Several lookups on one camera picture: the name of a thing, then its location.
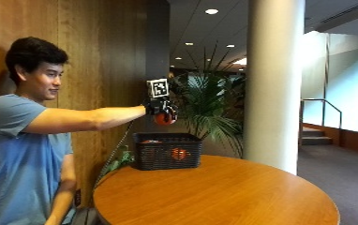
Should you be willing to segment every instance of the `man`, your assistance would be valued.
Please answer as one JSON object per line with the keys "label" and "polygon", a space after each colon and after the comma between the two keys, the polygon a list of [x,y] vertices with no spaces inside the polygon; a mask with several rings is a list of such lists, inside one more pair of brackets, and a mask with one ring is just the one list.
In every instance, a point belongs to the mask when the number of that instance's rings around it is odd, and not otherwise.
{"label": "man", "polygon": [[154,114],[154,107],[165,107],[164,101],[155,100],[146,107],[46,108],[44,101],[56,97],[67,61],[64,51],[35,37],[16,39],[6,54],[16,88],[0,97],[2,225],[62,223],[75,190],[70,132],[115,127]]}

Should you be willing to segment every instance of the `man's hand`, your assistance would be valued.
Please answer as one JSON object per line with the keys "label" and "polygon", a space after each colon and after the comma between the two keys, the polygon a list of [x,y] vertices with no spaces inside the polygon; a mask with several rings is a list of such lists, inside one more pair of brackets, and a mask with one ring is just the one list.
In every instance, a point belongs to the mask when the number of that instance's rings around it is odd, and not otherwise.
{"label": "man's hand", "polygon": [[177,107],[168,101],[167,97],[148,97],[144,99],[142,105],[146,108],[146,114],[169,114],[172,119],[176,119]]}

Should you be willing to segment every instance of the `potted plant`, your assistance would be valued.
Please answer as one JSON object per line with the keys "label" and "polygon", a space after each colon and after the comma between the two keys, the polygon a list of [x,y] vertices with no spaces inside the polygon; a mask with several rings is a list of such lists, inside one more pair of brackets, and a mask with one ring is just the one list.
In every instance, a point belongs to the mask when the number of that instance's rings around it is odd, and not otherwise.
{"label": "potted plant", "polygon": [[168,78],[168,89],[173,96],[171,99],[179,108],[179,116],[184,120],[189,134],[199,139],[209,137],[224,147],[229,145],[236,157],[243,156],[243,86],[244,77],[232,79],[227,75],[229,66],[219,69],[227,56],[213,65],[212,56],[205,60],[203,67],[184,70]]}

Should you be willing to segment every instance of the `wooden wall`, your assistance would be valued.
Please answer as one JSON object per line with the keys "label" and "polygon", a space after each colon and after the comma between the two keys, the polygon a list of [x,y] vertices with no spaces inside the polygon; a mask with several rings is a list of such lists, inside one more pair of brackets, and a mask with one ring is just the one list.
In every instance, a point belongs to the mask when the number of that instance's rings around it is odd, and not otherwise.
{"label": "wooden wall", "polygon": [[[48,107],[90,110],[138,105],[146,93],[148,2],[167,3],[165,0],[0,0],[0,81],[8,84],[3,57],[10,43],[34,36],[56,44],[68,54],[62,90]],[[167,59],[162,67],[168,71]],[[131,132],[143,131],[143,120],[134,122]],[[88,204],[94,179],[126,127],[72,134],[82,205]]]}

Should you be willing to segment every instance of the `carpet floor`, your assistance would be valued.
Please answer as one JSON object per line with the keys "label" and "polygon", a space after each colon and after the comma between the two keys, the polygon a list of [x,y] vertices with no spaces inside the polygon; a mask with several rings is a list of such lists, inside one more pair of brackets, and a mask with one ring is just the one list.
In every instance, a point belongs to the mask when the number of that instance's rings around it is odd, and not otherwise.
{"label": "carpet floor", "polygon": [[358,152],[335,145],[304,145],[297,153],[297,176],[336,203],[340,225],[358,225]]}

